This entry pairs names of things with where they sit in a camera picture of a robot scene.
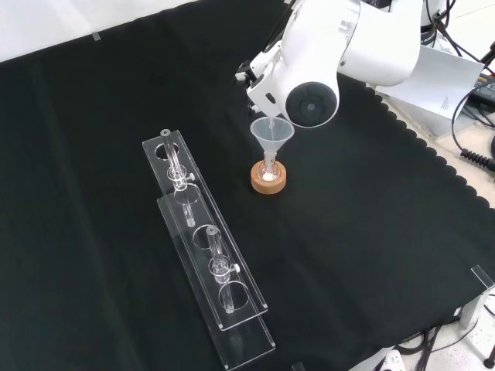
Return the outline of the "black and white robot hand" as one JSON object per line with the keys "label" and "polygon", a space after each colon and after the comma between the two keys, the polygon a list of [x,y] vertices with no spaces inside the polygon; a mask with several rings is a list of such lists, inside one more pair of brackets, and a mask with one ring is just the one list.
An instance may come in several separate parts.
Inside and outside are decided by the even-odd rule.
{"label": "black and white robot hand", "polygon": [[252,61],[245,60],[237,69],[235,78],[247,84],[246,93],[249,108],[262,112],[267,117],[277,117],[281,109],[275,99],[273,72],[281,58],[282,42],[272,43],[267,50],[260,52]]}

